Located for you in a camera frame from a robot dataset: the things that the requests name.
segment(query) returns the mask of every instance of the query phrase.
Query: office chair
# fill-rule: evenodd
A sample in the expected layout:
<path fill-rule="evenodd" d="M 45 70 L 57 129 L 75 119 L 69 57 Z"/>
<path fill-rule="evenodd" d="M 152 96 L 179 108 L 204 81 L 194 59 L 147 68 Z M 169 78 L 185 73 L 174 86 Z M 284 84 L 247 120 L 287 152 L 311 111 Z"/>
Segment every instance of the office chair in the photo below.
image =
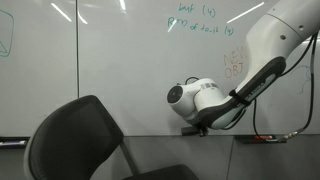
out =
<path fill-rule="evenodd" d="M 132 160 L 122 131 L 103 104 L 85 96 L 60 107 L 39 126 L 25 151 L 25 174 L 30 180 L 89 180 L 119 145 Z M 125 180 L 198 180 L 185 165 L 143 174 L 134 162 L 129 167 L 134 175 Z"/>

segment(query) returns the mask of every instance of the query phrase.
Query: black cable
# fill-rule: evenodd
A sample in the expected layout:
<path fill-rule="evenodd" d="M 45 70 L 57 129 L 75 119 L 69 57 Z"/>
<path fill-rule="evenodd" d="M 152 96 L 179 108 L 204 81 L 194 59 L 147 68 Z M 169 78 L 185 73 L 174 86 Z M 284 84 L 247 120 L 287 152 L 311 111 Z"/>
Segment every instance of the black cable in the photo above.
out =
<path fill-rule="evenodd" d="M 238 122 L 241 120 L 241 118 L 243 117 L 243 115 L 246 113 L 247 109 L 243 109 L 241 112 L 239 112 L 239 115 L 238 116 L 235 116 L 234 120 L 231 121 L 234 122 L 231 126 L 229 126 L 230 124 L 228 124 L 229 127 L 224 127 L 222 128 L 222 130 L 229 130 L 229 129 L 232 129 L 235 125 L 238 124 Z"/>
<path fill-rule="evenodd" d="M 282 74 L 280 75 L 280 77 L 285 76 L 286 74 L 288 74 L 290 71 L 292 71 L 292 70 L 301 62 L 301 60 L 304 58 L 304 56 L 305 56 L 305 55 L 307 54 L 307 52 L 309 51 L 309 48 L 310 48 L 310 46 L 311 46 L 311 44 L 312 44 L 312 41 L 313 41 L 314 39 L 317 39 L 317 36 L 318 36 L 318 33 L 312 35 L 312 37 L 311 37 L 311 39 L 310 39 L 310 41 L 309 41 L 309 43 L 308 43 L 307 48 L 304 50 L 304 52 L 302 53 L 302 55 L 301 55 L 301 57 L 298 59 L 298 61 L 297 61 L 290 69 L 288 69 L 286 72 L 282 73 Z"/>
<path fill-rule="evenodd" d="M 187 84 L 188 84 L 188 81 L 191 80 L 191 79 L 199 80 L 199 78 L 197 78 L 197 77 L 189 77 L 189 78 L 186 80 L 185 84 L 187 85 Z"/>
<path fill-rule="evenodd" d="M 256 112 L 257 112 L 257 98 L 254 100 L 254 106 L 253 106 L 253 130 L 256 133 L 256 136 L 261 139 L 262 141 L 266 141 L 265 139 L 263 139 L 258 131 L 257 131 L 257 127 L 256 127 Z"/>
<path fill-rule="evenodd" d="M 312 52 L 311 52 L 311 61 L 310 61 L 310 74 L 311 74 L 311 94 L 310 94 L 310 109 L 309 109 L 309 117 L 308 117 L 308 121 L 306 123 L 306 125 L 303 127 L 303 129 L 307 129 L 311 119 L 312 119 L 312 113 L 313 113 L 313 99 L 314 99 L 314 56 L 315 56 L 315 51 L 316 51 L 316 47 L 317 47 L 317 37 L 318 37 L 318 33 L 317 32 L 315 34 L 315 38 L 313 40 L 313 46 L 312 46 Z"/>

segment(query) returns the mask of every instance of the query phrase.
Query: white robotic arm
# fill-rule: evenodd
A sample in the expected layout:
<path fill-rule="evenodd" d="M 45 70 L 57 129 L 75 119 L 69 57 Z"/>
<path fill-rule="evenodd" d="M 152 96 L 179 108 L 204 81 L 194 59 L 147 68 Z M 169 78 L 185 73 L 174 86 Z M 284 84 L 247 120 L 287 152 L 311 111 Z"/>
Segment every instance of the white robotic arm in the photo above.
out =
<path fill-rule="evenodd" d="M 319 31 L 319 17 L 320 0 L 281 0 L 248 32 L 248 74 L 229 96 L 213 80 L 200 79 L 171 88 L 168 103 L 191 125 L 224 128 L 283 73 L 289 54 Z"/>

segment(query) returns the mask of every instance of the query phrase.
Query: chair backrest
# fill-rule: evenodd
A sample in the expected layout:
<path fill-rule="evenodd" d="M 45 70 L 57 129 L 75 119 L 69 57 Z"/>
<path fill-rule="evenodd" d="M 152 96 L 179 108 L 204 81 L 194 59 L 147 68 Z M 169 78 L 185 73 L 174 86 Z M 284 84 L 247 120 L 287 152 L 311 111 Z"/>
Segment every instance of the chair backrest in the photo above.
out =
<path fill-rule="evenodd" d="M 88 180 L 122 140 L 98 98 L 82 97 L 54 111 L 30 138 L 25 173 L 36 180 Z"/>

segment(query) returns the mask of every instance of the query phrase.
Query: whiteboard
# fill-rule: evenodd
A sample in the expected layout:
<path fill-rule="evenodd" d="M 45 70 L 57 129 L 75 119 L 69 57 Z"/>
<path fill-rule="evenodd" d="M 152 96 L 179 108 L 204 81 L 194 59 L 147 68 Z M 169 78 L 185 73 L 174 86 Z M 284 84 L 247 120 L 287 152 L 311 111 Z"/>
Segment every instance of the whiteboard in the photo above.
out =
<path fill-rule="evenodd" d="M 79 0 L 80 96 L 97 95 L 125 135 L 179 135 L 188 124 L 167 104 L 170 88 L 191 76 L 212 78 L 225 95 L 236 88 L 248 68 L 245 35 L 276 2 Z M 304 47 L 289 57 L 288 66 Z M 303 126 L 310 86 L 300 93 L 305 80 L 300 67 L 259 97 L 260 132 L 281 134 Z M 319 115 L 314 112 L 307 133 L 320 132 Z M 252 107 L 234 129 L 210 133 L 253 133 Z"/>
<path fill-rule="evenodd" d="M 0 136 L 30 136 L 77 98 L 75 17 L 75 0 L 0 0 Z"/>

